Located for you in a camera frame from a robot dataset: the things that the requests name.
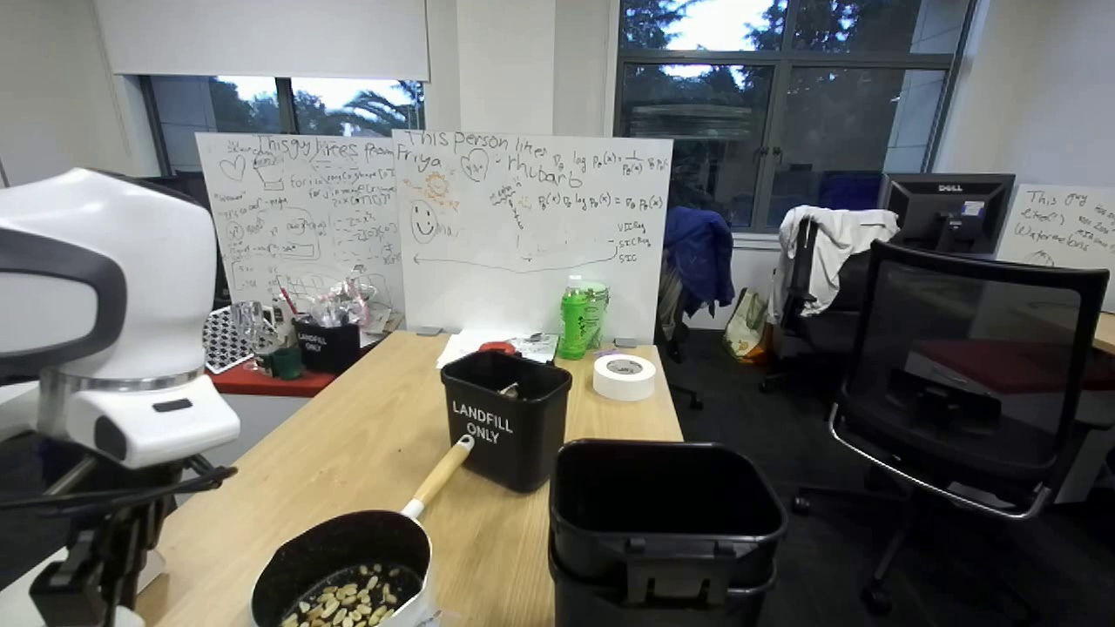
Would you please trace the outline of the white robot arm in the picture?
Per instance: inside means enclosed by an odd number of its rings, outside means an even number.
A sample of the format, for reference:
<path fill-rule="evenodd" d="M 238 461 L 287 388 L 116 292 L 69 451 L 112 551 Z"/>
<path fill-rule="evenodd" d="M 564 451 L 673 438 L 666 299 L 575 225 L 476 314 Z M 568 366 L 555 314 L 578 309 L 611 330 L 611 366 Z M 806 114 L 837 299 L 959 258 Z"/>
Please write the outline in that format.
<path fill-rule="evenodd" d="M 0 371 L 34 388 L 46 484 L 25 513 L 69 523 L 27 584 L 46 627 L 118 627 L 163 514 L 227 469 L 242 435 L 205 371 L 214 217 L 139 181 L 73 166 L 0 191 Z"/>

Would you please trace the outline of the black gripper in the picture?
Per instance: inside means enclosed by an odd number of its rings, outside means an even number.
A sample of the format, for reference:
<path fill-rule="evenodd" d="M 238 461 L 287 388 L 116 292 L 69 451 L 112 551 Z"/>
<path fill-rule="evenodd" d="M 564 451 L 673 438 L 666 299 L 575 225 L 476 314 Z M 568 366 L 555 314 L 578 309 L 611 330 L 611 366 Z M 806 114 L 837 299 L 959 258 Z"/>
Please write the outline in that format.
<path fill-rule="evenodd" d="M 7 496 L 3 513 L 43 513 L 65 523 L 65 554 L 53 558 L 27 584 L 46 627 L 128 627 L 139 576 L 162 541 L 177 496 L 216 491 L 235 468 L 205 451 L 125 469 L 76 443 L 34 435 L 46 484 Z"/>

